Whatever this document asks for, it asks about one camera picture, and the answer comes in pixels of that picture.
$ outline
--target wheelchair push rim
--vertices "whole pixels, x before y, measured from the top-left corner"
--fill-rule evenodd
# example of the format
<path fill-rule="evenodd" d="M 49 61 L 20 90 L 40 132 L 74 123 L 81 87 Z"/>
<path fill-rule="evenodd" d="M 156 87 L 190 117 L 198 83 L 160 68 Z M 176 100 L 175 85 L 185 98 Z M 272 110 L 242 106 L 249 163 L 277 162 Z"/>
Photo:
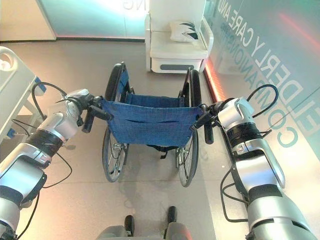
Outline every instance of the wheelchair push rim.
<path fill-rule="evenodd" d="M 175 150 L 175 160 L 178 167 L 180 182 L 188 187 L 195 176 L 198 165 L 198 133 L 195 131 L 184 147 Z"/>
<path fill-rule="evenodd" d="M 102 165 L 109 182 L 120 177 L 127 159 L 129 144 L 118 143 L 109 127 L 106 127 L 102 146 Z"/>

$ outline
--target wheelchair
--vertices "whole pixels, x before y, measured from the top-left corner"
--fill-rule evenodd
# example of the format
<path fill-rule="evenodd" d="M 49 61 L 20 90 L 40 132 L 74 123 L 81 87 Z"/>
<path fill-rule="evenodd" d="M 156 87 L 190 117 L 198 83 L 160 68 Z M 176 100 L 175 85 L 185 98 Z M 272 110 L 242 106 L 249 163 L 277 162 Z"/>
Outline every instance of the wheelchair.
<path fill-rule="evenodd" d="M 188 187 L 196 173 L 199 141 L 191 128 L 200 115 L 198 71 L 188 69 L 178 97 L 138 95 L 129 85 L 124 62 L 113 67 L 105 90 L 103 110 L 107 121 L 102 146 L 102 165 L 109 182 L 115 182 L 127 162 L 130 144 L 142 144 L 164 152 L 175 150 L 175 165 L 182 186 Z"/>

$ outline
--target robotic arm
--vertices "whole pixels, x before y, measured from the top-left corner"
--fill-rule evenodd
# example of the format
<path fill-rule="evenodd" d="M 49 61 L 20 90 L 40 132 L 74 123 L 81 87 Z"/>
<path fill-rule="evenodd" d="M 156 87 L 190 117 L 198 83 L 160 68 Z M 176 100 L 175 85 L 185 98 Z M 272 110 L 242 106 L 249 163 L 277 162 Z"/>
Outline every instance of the robotic arm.
<path fill-rule="evenodd" d="M 0 240 L 16 239 L 20 209 L 30 205 L 44 186 L 43 169 L 52 156 L 83 125 L 91 130 L 94 117 L 112 118 L 101 110 L 102 97 L 83 89 L 67 95 L 49 109 L 48 117 L 26 142 L 0 164 Z M 316 240 L 301 211 L 282 191 L 285 176 L 243 98 L 218 102 L 194 124 L 204 125 L 205 141 L 213 142 L 212 124 L 219 125 L 232 151 L 231 173 L 236 189 L 248 200 L 247 240 Z M 80 115 L 87 110 L 83 123 Z"/>
<path fill-rule="evenodd" d="M 207 108 L 194 125 L 195 128 L 204 125 L 208 144 L 213 142 L 208 122 L 220 126 L 227 138 L 236 189 L 248 200 L 250 233 L 246 239 L 316 240 L 299 208 L 282 191 L 285 175 L 257 129 L 253 112 L 243 97 L 230 98 Z"/>
<path fill-rule="evenodd" d="M 44 186 L 43 169 L 52 157 L 83 125 L 90 132 L 94 117 L 112 116 L 101 110 L 102 97 L 86 89 L 72 92 L 49 108 L 48 117 L 26 142 L 20 143 L 0 164 L 0 239 L 16 239 L 20 209 L 28 207 Z M 87 110 L 85 121 L 81 113 Z"/>

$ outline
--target black cable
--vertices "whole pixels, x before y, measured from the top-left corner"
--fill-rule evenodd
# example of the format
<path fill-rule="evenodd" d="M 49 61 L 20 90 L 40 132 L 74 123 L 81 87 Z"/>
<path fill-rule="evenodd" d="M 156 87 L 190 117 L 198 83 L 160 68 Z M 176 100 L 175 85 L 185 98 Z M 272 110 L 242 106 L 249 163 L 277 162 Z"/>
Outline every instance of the black cable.
<path fill-rule="evenodd" d="M 27 223 L 27 225 L 25 226 L 24 230 L 22 231 L 22 233 L 16 238 L 16 240 L 18 240 L 19 238 L 21 238 L 21 236 L 27 231 L 31 221 L 32 221 L 32 218 L 34 217 L 35 215 L 35 212 L 36 212 L 36 209 L 37 209 L 37 206 L 38 206 L 38 202 L 39 202 L 39 197 L 40 197 L 40 192 L 38 193 L 37 197 L 36 197 L 36 201 L 35 201 L 35 205 L 34 205 L 34 208 L 33 208 L 33 211 L 31 213 L 31 216 L 29 218 L 29 221 Z"/>
<path fill-rule="evenodd" d="M 268 130 L 268 131 L 261 131 L 260 133 L 263 134 L 262 138 L 264 138 L 265 136 L 267 136 L 269 133 L 272 132 L 272 129 Z"/>
<path fill-rule="evenodd" d="M 229 185 L 227 185 L 227 186 L 224 186 L 224 187 L 222 188 L 222 193 L 223 193 L 223 195 L 225 195 L 227 198 L 230 198 L 230 199 L 232 199 L 232 200 L 235 200 L 235 201 L 238 201 L 238 202 L 241 202 L 241 203 L 244 203 L 244 204 L 248 204 L 247 201 L 242 200 L 242 199 L 237 198 L 237 197 L 234 197 L 234 196 L 231 196 L 231 195 L 229 195 L 229 194 L 227 194 L 227 193 L 225 192 L 225 190 L 226 190 L 227 188 L 230 188 L 230 187 L 232 187 L 232 186 L 234 186 L 234 185 L 236 185 L 235 182 L 234 182 L 234 183 L 231 183 L 231 184 L 229 184 Z"/>
<path fill-rule="evenodd" d="M 54 85 L 52 83 L 45 82 L 45 81 L 37 82 L 36 84 L 33 85 L 32 89 L 31 89 L 31 95 L 32 95 L 32 99 L 33 99 L 34 105 L 35 105 L 36 109 L 39 111 L 42 119 L 45 120 L 45 115 L 41 111 L 40 106 L 39 106 L 39 104 L 37 102 L 37 99 L 36 99 L 36 95 L 35 95 L 35 89 L 40 84 L 47 85 L 47 86 L 50 86 L 50 87 L 53 87 L 53 88 L 57 89 L 60 93 L 62 93 L 63 97 L 65 97 L 67 95 L 67 93 L 65 91 L 63 91 L 60 87 L 58 87 L 58 86 L 56 86 L 56 85 Z"/>
<path fill-rule="evenodd" d="M 219 106 L 219 108 L 218 108 L 218 110 L 217 110 L 218 113 L 225 107 L 225 105 L 226 105 L 228 102 L 230 102 L 230 101 L 233 100 L 233 99 L 235 99 L 235 98 L 234 98 L 234 97 L 230 97 L 230 98 L 224 100 L 223 103 L 221 103 L 221 105 Z"/>
<path fill-rule="evenodd" d="M 258 117 L 259 115 L 263 114 L 265 111 L 267 111 L 268 109 L 270 109 L 275 103 L 276 101 L 278 100 L 278 97 L 279 97 L 279 92 L 278 92 L 278 89 L 275 85 L 272 85 L 272 84 L 265 84 L 265 85 L 262 85 L 262 86 L 259 86 L 256 90 L 254 90 L 249 96 L 248 98 L 246 99 L 248 102 L 250 101 L 250 99 L 253 97 L 253 95 L 258 92 L 260 89 L 263 89 L 263 88 L 273 88 L 274 92 L 275 92 L 275 96 L 274 96 L 274 99 L 273 101 L 269 104 L 269 106 L 267 106 L 265 109 L 263 109 L 262 111 L 258 112 L 257 114 L 253 115 L 252 117 L 255 118 L 255 117 Z"/>
<path fill-rule="evenodd" d="M 222 203 L 222 209 L 223 209 L 223 214 L 224 214 L 224 217 L 225 219 L 230 222 L 230 223 L 244 223 L 244 222 L 248 222 L 248 219 L 247 218 L 244 218 L 244 219 L 230 219 L 228 218 L 227 216 L 227 211 L 226 211 L 226 205 L 225 205 L 225 200 L 224 200 L 224 195 L 223 195 L 223 185 L 224 185 L 224 182 L 227 178 L 227 176 L 231 173 L 231 168 L 229 169 L 229 171 L 224 175 L 221 183 L 220 183 L 220 196 L 221 196 L 221 203 Z"/>
<path fill-rule="evenodd" d="M 30 125 L 30 124 L 28 124 L 28 123 L 25 123 L 25 122 L 23 122 L 23 121 L 20 121 L 20 120 L 18 120 L 18 119 L 15 119 L 15 118 L 12 119 L 11 121 L 12 121 L 12 122 L 18 122 L 18 123 L 24 124 L 24 125 L 26 125 L 26 126 L 29 126 L 29 127 L 33 128 L 33 129 L 37 129 L 36 126 L 32 126 L 32 125 Z"/>
<path fill-rule="evenodd" d="M 16 119 L 11 119 L 11 121 L 12 121 L 14 124 L 18 125 L 20 128 L 22 128 L 22 129 L 25 131 L 25 134 L 27 134 L 27 136 L 30 137 L 30 133 L 28 132 L 28 130 L 25 129 L 21 124 L 17 123 L 17 122 L 16 122 L 16 121 L 17 121 Z"/>
<path fill-rule="evenodd" d="M 60 181 L 58 181 L 58 182 L 56 182 L 56 183 L 54 183 L 52 185 L 43 186 L 42 188 L 44 188 L 44 189 L 48 189 L 48 188 L 51 188 L 51 187 L 53 187 L 55 185 L 58 185 L 59 183 L 62 183 L 64 180 L 66 180 L 72 174 L 72 167 L 70 166 L 70 164 L 58 152 L 56 154 L 65 162 L 65 164 L 68 165 L 68 167 L 70 169 L 70 172 L 64 179 L 62 179 L 62 180 L 60 180 Z"/>
<path fill-rule="evenodd" d="M 28 124 L 28 123 L 25 123 L 25 122 L 20 121 L 20 120 L 17 120 L 17 119 L 12 119 L 12 122 L 14 122 L 15 124 L 17 124 L 17 125 L 20 126 L 21 128 L 23 128 L 24 131 L 26 132 L 26 134 L 27 134 L 28 136 L 30 136 L 29 132 L 28 132 L 23 126 L 21 126 L 20 124 L 18 124 L 17 122 L 19 122 L 19 123 L 21 123 L 21 124 L 24 124 L 24 125 L 26 125 L 26 126 L 32 127 L 32 128 L 34 128 L 34 129 L 37 129 L 37 127 L 32 126 L 32 125 L 30 125 L 30 124 Z M 53 187 L 53 186 L 55 186 L 55 185 L 63 182 L 64 180 L 66 180 L 66 179 L 72 174 L 73 169 L 72 169 L 72 167 L 70 166 L 70 164 L 69 164 L 58 152 L 57 152 L 56 154 L 65 162 L 65 164 L 68 165 L 68 167 L 69 167 L 69 169 L 70 169 L 70 172 L 69 172 L 69 174 L 68 174 L 65 178 L 63 178 L 62 180 L 60 180 L 60 181 L 58 181 L 58 182 L 56 182 L 56 183 L 54 183 L 54 184 L 52 184 L 52 185 L 42 187 L 42 188 L 44 188 L 44 189 L 51 188 L 51 187 Z"/>

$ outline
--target wheelchair frame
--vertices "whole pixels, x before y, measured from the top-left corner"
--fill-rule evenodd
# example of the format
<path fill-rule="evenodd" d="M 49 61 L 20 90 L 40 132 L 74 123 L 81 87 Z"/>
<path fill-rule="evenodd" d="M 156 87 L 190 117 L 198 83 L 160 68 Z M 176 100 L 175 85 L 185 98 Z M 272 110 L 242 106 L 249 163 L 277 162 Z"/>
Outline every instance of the wheelchair frame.
<path fill-rule="evenodd" d="M 105 100 L 124 103 L 128 93 L 135 94 L 134 89 L 129 85 L 129 81 L 123 86 L 123 91 L 118 92 L 121 74 L 126 70 L 124 62 L 117 63 L 113 67 L 105 90 Z M 184 99 L 184 107 L 198 107 L 202 104 L 198 71 L 191 68 L 188 69 L 182 90 L 179 91 L 178 98 Z M 198 133 L 195 129 L 192 131 L 192 136 L 184 147 L 171 146 L 166 148 L 150 145 L 150 147 L 154 147 L 162 152 L 168 152 L 168 150 L 175 149 L 176 167 L 178 168 L 180 182 L 184 187 L 190 185 L 198 165 Z M 127 162 L 128 150 L 129 144 L 118 143 L 109 126 L 107 126 L 103 138 L 102 164 L 106 178 L 109 182 L 115 182 L 119 178 L 123 165 Z"/>

